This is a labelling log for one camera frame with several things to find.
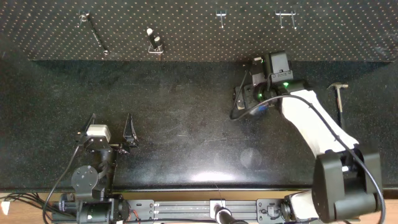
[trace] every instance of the perforated black panel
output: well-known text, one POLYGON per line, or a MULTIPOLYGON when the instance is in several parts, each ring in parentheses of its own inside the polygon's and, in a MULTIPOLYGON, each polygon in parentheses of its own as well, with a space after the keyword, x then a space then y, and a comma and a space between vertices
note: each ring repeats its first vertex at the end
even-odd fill
POLYGON ((288 51, 293 60, 391 61, 398 56, 398 1, 13 1, 2 32, 31 59, 236 61, 288 51), (104 56, 79 10, 90 10, 104 56), (226 10, 224 29, 216 10, 226 10), (275 11, 295 11, 282 17, 275 11), (148 53, 146 29, 161 36, 148 53))

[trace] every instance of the hammer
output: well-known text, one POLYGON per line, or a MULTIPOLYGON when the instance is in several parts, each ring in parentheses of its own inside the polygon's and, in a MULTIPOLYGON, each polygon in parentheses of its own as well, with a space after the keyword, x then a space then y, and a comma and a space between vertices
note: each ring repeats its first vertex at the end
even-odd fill
POLYGON ((341 104, 341 98, 340 98, 340 88, 348 88, 348 84, 341 84, 341 83, 333 83, 331 84, 330 87, 335 87, 336 93, 337 93, 337 107, 338 107, 338 118, 339 118, 339 125, 340 127, 344 130, 345 129, 345 124, 344 124, 344 118, 343 118, 343 105, 341 104))

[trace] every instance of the black countertop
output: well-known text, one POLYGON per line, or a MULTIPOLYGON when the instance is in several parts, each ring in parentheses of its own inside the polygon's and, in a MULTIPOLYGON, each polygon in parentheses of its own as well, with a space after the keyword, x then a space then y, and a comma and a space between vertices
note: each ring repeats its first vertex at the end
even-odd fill
MULTIPOLYGON (((397 64, 293 62, 336 118, 333 82, 342 91, 347 132, 381 152, 384 188, 398 186, 397 64)), ((74 133, 96 113, 112 140, 131 113, 140 146, 118 157, 118 191, 305 189, 314 156, 276 110, 230 121, 234 86, 244 75, 230 62, 0 61, 0 191, 51 188, 73 152, 74 133)), ((59 190, 71 190, 79 152, 59 190)))

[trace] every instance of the hammer head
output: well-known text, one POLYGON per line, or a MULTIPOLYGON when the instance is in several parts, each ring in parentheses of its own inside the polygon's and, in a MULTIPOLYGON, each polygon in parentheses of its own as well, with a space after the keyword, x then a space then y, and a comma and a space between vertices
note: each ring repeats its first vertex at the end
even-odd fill
POLYGON ((342 84, 342 83, 333 83, 333 84, 331 84, 329 87, 328 87, 328 89, 330 88, 330 87, 335 87, 337 90, 338 89, 340 89, 340 88, 348 88, 348 84, 342 84))

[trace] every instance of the wooden floor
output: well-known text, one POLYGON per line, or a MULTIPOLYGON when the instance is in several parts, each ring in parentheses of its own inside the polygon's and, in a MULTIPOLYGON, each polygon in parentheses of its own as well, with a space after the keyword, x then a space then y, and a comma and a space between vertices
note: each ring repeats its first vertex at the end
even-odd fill
MULTIPOLYGON (((148 199, 147 196, 142 196, 140 199, 148 199)), ((386 208, 387 208, 387 216, 386 216, 386 224, 393 224, 397 223, 398 220, 398 200, 386 200, 386 208)), ((369 215, 363 215, 360 217, 361 221, 359 222, 360 224, 375 224, 379 220, 380 213, 373 213, 369 215)), ((42 219, 42 211, 39 210, 38 208, 34 208, 30 205, 27 205, 22 202, 11 202, 10 208, 8 215, 4 215, 2 211, 0 210, 0 223, 2 224, 25 224, 25 223, 30 223, 30 224, 41 224, 43 223, 42 219)))

